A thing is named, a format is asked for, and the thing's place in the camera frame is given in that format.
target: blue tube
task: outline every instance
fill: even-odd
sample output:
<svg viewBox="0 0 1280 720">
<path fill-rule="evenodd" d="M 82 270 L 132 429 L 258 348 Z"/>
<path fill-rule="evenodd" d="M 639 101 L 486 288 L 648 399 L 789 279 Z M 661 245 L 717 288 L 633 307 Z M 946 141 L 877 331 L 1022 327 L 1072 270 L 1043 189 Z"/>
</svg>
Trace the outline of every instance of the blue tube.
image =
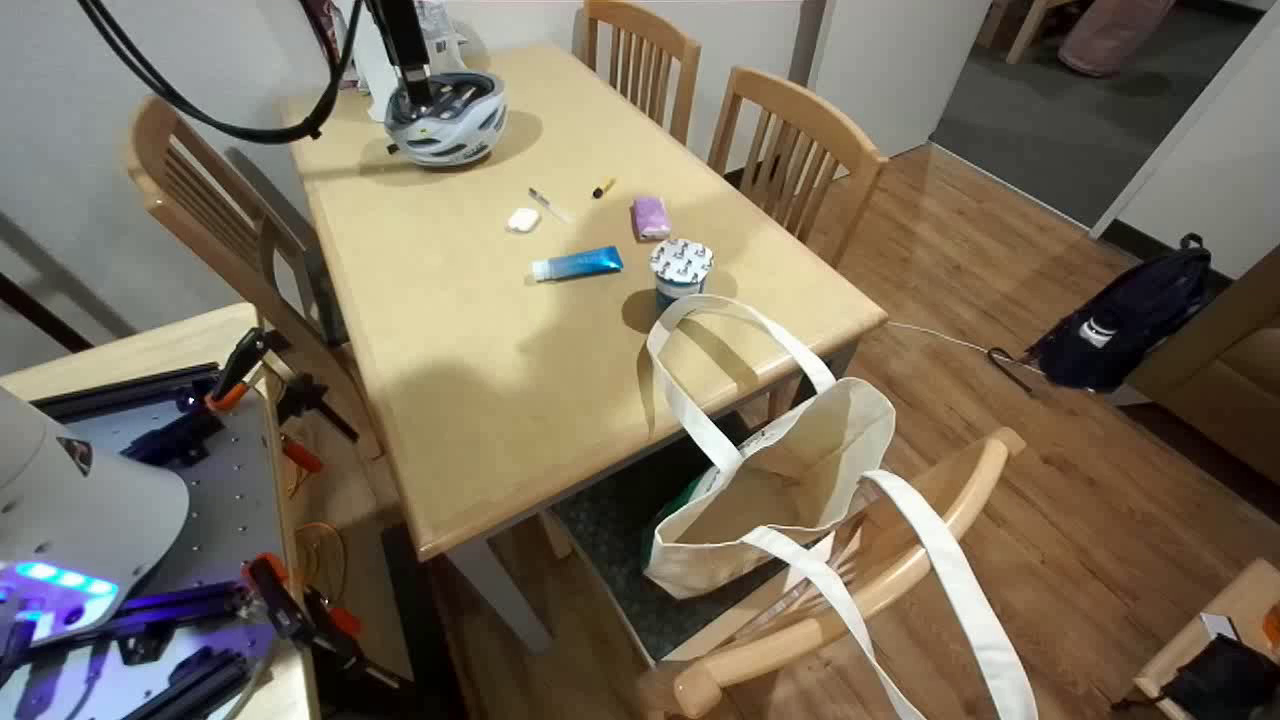
<svg viewBox="0 0 1280 720">
<path fill-rule="evenodd" d="M 537 284 L 558 284 L 558 279 L 576 279 L 576 276 L 608 276 L 619 270 L 623 257 L 606 245 L 606 248 L 589 248 L 589 253 L 572 253 L 572 257 L 548 257 L 530 264 L 530 279 Z"/>
</svg>

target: bag handle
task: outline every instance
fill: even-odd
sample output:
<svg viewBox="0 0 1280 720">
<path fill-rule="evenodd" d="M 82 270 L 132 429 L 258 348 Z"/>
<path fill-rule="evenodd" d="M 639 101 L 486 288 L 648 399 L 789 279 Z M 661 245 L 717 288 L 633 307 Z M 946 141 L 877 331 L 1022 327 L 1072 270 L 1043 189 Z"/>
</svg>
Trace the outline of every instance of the bag handle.
<svg viewBox="0 0 1280 720">
<path fill-rule="evenodd" d="M 711 425 L 711 414 L 703 409 L 697 409 L 697 399 L 676 383 L 673 368 L 666 363 L 666 348 L 673 341 L 673 331 L 692 317 L 692 310 L 723 310 L 735 318 L 750 318 L 758 327 L 766 327 L 810 375 L 810 383 L 818 390 L 831 386 L 838 375 L 831 368 L 804 348 L 804 341 L 798 341 L 789 327 L 779 327 L 777 318 L 768 318 L 766 310 L 729 300 L 729 297 L 683 297 L 676 300 L 669 310 L 661 310 L 661 318 L 648 327 L 648 360 L 653 360 L 653 375 L 666 386 L 673 414 L 683 425 L 683 431 L 697 441 L 697 447 L 720 469 L 735 469 L 740 462 L 740 447 Z"/>
<path fill-rule="evenodd" d="M 929 499 L 900 475 L 877 469 L 864 481 L 873 481 L 883 499 L 893 499 L 900 506 L 900 516 L 913 525 L 938 578 L 946 582 L 952 612 L 959 621 L 959 630 L 973 647 L 973 661 L 981 664 L 981 675 L 992 693 L 997 717 L 1003 720 L 1032 720 L 1035 710 L 1035 693 L 1032 678 L 992 609 L 992 598 L 985 595 L 985 586 L 973 574 L 973 565 L 966 559 L 959 540 L 952 537 L 948 520 L 939 520 Z M 877 653 L 873 653 L 873 635 L 870 625 L 855 609 L 855 598 L 847 595 L 846 578 L 810 547 L 802 547 L 798 540 L 779 537 L 777 529 L 754 529 L 744 537 L 754 547 L 793 565 L 804 578 L 812 578 L 818 592 L 823 592 L 823 598 L 838 609 L 838 615 L 846 621 L 846 626 L 854 630 L 854 640 L 864 647 L 870 664 L 877 668 L 897 717 L 921 717 L 913 702 L 900 702 L 900 687 L 888 678 L 888 673 L 881 668 Z"/>
</svg>

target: black bag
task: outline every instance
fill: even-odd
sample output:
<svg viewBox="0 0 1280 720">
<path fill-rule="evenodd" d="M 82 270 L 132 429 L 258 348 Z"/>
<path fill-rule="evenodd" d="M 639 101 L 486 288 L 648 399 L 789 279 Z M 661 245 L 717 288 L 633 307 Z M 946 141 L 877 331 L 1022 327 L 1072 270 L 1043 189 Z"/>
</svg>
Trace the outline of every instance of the black bag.
<svg viewBox="0 0 1280 720">
<path fill-rule="evenodd" d="M 1251 720 L 1280 693 L 1280 664 L 1241 640 L 1215 635 L 1194 654 L 1160 694 L 1197 720 Z"/>
<path fill-rule="evenodd" d="M 1051 383 L 1114 390 L 1157 341 L 1186 327 L 1212 297 L 1212 269 L 1199 236 L 1153 257 L 1043 331 L 1027 360 Z"/>
</svg>

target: chair seat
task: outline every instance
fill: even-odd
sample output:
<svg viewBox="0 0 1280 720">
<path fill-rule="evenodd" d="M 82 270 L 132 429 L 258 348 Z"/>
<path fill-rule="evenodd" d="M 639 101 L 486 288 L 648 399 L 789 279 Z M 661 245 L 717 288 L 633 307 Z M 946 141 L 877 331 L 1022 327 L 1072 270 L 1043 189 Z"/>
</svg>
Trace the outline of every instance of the chair seat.
<svg viewBox="0 0 1280 720">
<path fill-rule="evenodd" d="M 777 565 L 766 565 L 697 598 L 673 598 L 643 574 L 653 529 L 703 469 L 703 450 L 679 441 L 558 506 L 653 664 L 777 574 Z"/>
</svg>

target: black backpack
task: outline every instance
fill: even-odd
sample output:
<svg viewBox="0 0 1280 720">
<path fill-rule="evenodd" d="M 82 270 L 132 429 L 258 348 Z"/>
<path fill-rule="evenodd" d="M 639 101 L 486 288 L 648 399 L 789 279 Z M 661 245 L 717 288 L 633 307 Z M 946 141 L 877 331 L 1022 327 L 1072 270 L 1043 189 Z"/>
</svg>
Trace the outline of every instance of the black backpack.
<svg viewBox="0 0 1280 720">
<path fill-rule="evenodd" d="M 1157 341 L 1186 327 L 1212 297 L 1212 257 L 1199 236 L 1153 257 L 1043 331 L 1027 360 L 1051 383 L 1114 390 Z"/>
</svg>

